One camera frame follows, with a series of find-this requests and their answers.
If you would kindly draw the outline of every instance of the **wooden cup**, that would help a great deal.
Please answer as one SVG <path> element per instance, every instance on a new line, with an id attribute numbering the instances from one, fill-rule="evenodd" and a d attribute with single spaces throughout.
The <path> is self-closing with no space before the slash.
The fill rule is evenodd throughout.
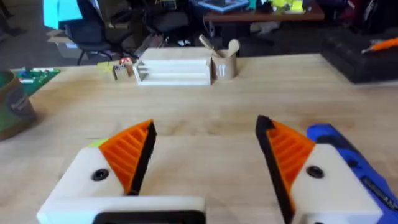
<path id="1" fill-rule="evenodd" d="M 220 81 L 233 79 L 237 71 L 236 54 L 226 57 L 228 54 L 227 50 L 218 50 L 217 53 L 222 56 L 222 58 L 217 56 L 212 57 L 214 79 Z"/>

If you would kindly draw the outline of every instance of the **orange ribbed pad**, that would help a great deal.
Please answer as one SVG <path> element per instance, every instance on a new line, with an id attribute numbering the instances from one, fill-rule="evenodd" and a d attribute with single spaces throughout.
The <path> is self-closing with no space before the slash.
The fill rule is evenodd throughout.
<path id="1" fill-rule="evenodd" d="M 148 126 L 152 120 L 126 129 L 99 146 L 105 159 L 111 166 L 124 188 L 130 191 L 132 180 L 148 135 Z"/>
<path id="2" fill-rule="evenodd" d="M 267 137 L 287 192 L 312 152 L 315 143 L 283 124 L 272 121 L 275 129 Z"/>

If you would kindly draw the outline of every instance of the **cardboard box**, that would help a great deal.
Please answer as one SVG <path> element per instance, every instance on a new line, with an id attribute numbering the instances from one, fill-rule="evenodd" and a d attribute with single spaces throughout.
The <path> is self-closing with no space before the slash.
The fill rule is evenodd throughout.
<path id="1" fill-rule="evenodd" d="M 62 57 L 75 59 L 79 58 L 81 50 L 65 35 L 63 30 L 52 30 L 47 33 L 47 36 L 50 37 L 47 42 L 55 43 Z M 87 54 L 84 54 L 83 60 L 87 59 Z"/>

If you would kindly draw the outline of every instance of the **black screw hole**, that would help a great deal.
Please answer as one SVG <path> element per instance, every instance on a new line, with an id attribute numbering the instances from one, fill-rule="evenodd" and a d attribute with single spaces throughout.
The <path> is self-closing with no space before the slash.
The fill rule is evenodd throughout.
<path id="1" fill-rule="evenodd" d="M 317 166 L 309 166 L 307 168 L 307 174 L 313 178 L 321 179 L 325 176 L 323 170 Z"/>
<path id="2" fill-rule="evenodd" d="M 94 172 L 94 174 L 91 176 L 91 179 L 94 181 L 101 181 L 107 178 L 109 175 L 109 170 L 107 169 L 99 169 Z"/>

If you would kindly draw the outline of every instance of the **wooden table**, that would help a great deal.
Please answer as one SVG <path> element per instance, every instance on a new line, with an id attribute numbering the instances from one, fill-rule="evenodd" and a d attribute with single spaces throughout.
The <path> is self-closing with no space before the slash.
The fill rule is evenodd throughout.
<path id="1" fill-rule="evenodd" d="M 339 129 L 398 193 L 398 88 L 353 86 L 319 55 L 240 58 L 240 74 L 212 86 L 107 83 L 69 68 L 31 97 L 40 122 L 0 143 L 0 223 L 36 223 L 77 152 L 153 118 L 157 142 L 144 195 L 200 195 L 208 223 L 282 224 L 254 134 L 264 114 L 301 133 Z"/>
<path id="2" fill-rule="evenodd" d="M 228 48 L 228 43 L 231 39 L 250 36 L 250 23 L 252 22 L 303 22 L 324 20 L 325 14 L 316 0 L 309 0 L 304 8 L 305 12 L 298 14 L 284 13 L 280 11 L 272 13 L 243 11 L 221 14 L 210 11 L 203 16 L 203 20 L 209 22 L 210 27 L 221 27 L 222 45 L 223 47 Z"/>
<path id="3" fill-rule="evenodd" d="M 221 14 L 210 11 L 203 16 L 207 22 L 322 21 L 324 18 L 325 13 L 315 0 L 305 6 L 304 13 L 243 11 Z"/>

